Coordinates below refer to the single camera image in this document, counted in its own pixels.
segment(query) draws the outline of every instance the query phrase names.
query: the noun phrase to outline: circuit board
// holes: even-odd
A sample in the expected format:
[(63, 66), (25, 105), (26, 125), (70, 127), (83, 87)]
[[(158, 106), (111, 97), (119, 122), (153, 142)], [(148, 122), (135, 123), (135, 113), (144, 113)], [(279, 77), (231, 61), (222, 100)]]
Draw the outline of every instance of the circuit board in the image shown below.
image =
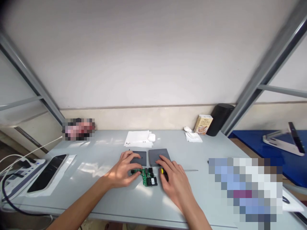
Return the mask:
[(143, 178), (143, 185), (145, 187), (158, 185), (157, 178), (154, 176), (154, 173), (153, 173), (153, 168), (131, 170), (131, 174), (135, 174), (136, 172), (141, 172), (141, 176)]

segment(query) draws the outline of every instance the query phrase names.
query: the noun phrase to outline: metal pole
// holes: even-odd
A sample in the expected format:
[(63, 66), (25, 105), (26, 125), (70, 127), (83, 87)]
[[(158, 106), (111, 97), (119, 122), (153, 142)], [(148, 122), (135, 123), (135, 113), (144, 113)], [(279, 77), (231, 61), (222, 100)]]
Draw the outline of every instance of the metal pole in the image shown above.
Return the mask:
[(288, 88), (269, 86), (269, 85), (259, 85), (258, 89), (307, 98), (307, 91), (303, 90), (288, 89)]
[(29, 68), (29, 65), (25, 62), (21, 54), (18, 53), (17, 48), (13, 42), (0, 30), (0, 50), (8, 58), (8, 60), (17, 69), (20, 75), (28, 83), (37, 96), (42, 96), (41, 102), (46, 106), (49, 112), (56, 118), (56, 120), (62, 125), (64, 116), (61, 114), (43, 85), (38, 81), (34, 72)]
[[(31, 141), (34, 145), (36, 145), (38, 148), (42, 147), (42, 145), (40, 143), (38, 143), (33, 137), (31, 137), (26, 131), (24, 131), (22, 128), (20, 127), (15, 127), (15, 130), (17, 130), (18, 132), (20, 132), (25, 138), (27, 138), (29, 141)], [(40, 149), (41, 151), (43, 151), (44, 153), (49, 153), (49, 151), (47, 149), (45, 149), (44, 147), (42, 147)]]
[(284, 27), (272, 43), (271, 48), (260, 62), (251, 80), (239, 96), (237, 105), (223, 125), (221, 131), (228, 136), (244, 114), (250, 109), (263, 90), (275, 77), (292, 52), (303, 40), (307, 31), (307, 1), (300, 0)]
[(36, 96), (36, 97), (31, 97), (31, 98), (28, 98), (28, 99), (21, 100), (21, 101), (13, 102), (13, 103), (10, 103), (10, 104), (0, 105), (0, 111), (10, 109), (10, 108), (14, 108), (16, 106), (27, 104), (27, 103), (30, 103), (30, 102), (33, 102), (33, 101), (37, 101), (37, 100), (40, 100), (42, 98), (43, 98), (42, 96)]

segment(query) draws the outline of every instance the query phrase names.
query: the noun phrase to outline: black cylindrical container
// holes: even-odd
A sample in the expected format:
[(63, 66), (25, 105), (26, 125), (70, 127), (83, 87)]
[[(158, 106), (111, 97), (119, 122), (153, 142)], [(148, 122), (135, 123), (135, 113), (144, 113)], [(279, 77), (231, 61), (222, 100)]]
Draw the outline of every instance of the black cylindrical container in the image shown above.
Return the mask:
[(206, 135), (216, 136), (217, 133), (221, 130), (221, 128), (225, 124), (227, 118), (229, 117), (233, 109), (234, 109), (233, 105), (224, 104), (224, 103), (217, 104), (211, 113), (213, 121), (209, 126)]

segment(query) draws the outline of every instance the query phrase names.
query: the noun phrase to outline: white stand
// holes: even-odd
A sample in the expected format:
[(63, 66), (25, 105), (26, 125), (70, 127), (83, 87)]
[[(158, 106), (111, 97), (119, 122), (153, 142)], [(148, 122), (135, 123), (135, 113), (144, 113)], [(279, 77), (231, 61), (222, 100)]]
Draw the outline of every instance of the white stand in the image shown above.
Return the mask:
[(304, 153), (301, 153), (298, 150), (298, 147), (294, 144), (290, 144), (288, 142), (284, 142), (281, 140), (277, 140), (274, 137), (281, 136), (283, 134), (290, 134), (291, 132), (288, 129), (276, 131), (262, 137), (264, 143), (269, 144), (271, 146), (277, 147), (279, 149), (285, 150), (287, 152), (293, 153), (298, 156), (304, 156)]

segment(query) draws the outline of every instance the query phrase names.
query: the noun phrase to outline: blue table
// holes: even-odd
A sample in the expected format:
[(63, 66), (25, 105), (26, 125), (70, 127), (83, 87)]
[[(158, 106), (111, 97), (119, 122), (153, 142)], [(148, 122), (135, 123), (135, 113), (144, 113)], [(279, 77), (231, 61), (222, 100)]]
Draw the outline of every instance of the blue table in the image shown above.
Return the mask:
[[(282, 149), (268, 145), (262, 141), (262, 136), (276, 130), (235, 130), (232, 136), (238, 138), (262, 158), (282, 158), (283, 175), (295, 185), (307, 188), (307, 130), (298, 130), (298, 135), (305, 149), (305, 156), (300, 157)], [(277, 139), (293, 143), (290, 135)]]

